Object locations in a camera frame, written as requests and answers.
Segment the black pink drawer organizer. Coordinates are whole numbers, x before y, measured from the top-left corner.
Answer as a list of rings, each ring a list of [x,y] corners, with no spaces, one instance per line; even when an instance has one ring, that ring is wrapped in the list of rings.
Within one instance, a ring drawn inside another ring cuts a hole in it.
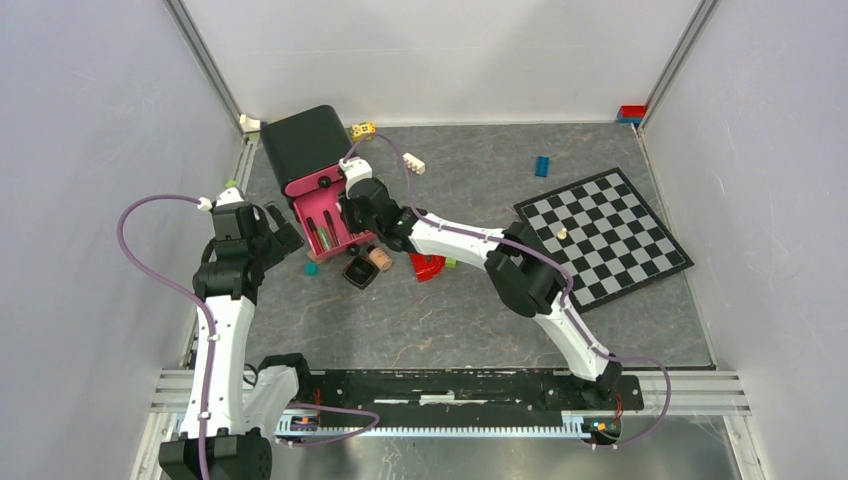
[[[353,142],[332,106],[319,105],[266,123],[260,130],[260,139],[279,190],[312,251],[306,218],[312,217],[317,227],[327,230],[323,211],[331,213],[340,245],[318,255],[322,261],[347,253],[352,245],[376,240],[371,232],[349,233],[341,218],[338,203],[345,180],[338,162]]]

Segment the red lipstick tube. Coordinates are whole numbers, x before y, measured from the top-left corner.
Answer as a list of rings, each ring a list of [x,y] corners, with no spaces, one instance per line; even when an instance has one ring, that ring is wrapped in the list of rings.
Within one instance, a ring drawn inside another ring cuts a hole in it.
[[[320,237],[320,235],[319,235],[318,227],[317,227],[317,225],[315,224],[315,222],[314,222],[314,220],[313,220],[313,218],[312,218],[312,217],[307,217],[307,218],[306,218],[306,225],[307,225],[307,227],[308,227],[308,230],[309,230],[309,233],[310,233],[310,237],[311,237],[311,239],[312,239],[312,243],[313,243],[313,250],[315,251],[315,253],[316,253],[317,255],[320,255],[321,253],[323,253],[323,252],[324,252],[324,248],[323,248],[323,243],[322,243],[322,241],[321,241],[321,237]]]

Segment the small red lipstick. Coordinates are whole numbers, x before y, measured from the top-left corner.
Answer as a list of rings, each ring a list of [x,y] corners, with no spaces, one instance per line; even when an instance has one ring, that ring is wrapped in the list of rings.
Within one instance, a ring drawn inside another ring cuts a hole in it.
[[[327,230],[329,232],[329,238],[332,242],[333,247],[338,247],[340,245],[340,241],[337,235],[337,231],[335,229],[335,224],[331,213],[328,210],[323,211],[324,220],[327,226]]]

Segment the foundation bottle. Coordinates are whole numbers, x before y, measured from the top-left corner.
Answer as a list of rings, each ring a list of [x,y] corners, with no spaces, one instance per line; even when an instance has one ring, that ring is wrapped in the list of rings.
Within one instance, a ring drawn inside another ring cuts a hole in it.
[[[387,271],[393,265],[393,259],[381,247],[369,245],[366,249],[368,259],[380,270]]]

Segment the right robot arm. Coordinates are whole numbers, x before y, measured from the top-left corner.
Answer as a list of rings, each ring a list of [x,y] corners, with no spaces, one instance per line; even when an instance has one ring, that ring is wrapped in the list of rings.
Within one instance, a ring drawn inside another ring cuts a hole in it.
[[[527,225],[486,229],[402,207],[376,178],[344,188],[338,203],[350,231],[371,232],[393,251],[450,257],[485,271],[501,302],[533,319],[565,357],[585,405],[602,408],[617,396],[621,364],[572,305],[570,274],[543,252]]]

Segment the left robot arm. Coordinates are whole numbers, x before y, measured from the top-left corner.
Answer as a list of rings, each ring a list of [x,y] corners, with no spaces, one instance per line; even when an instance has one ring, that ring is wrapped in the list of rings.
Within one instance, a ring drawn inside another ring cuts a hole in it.
[[[158,462],[172,479],[267,479],[279,420],[287,405],[312,399],[314,381],[302,355],[282,355],[259,367],[245,394],[246,342],[266,272],[304,241],[276,205],[259,207],[236,187],[201,205],[214,236],[192,279],[194,379],[178,437],[161,444]]]

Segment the green lip balm tube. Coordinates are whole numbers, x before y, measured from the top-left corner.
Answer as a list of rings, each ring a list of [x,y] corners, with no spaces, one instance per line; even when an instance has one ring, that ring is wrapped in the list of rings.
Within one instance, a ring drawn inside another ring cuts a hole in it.
[[[324,251],[328,251],[333,248],[334,244],[332,242],[332,239],[330,238],[327,230],[324,227],[317,228],[317,235]]]

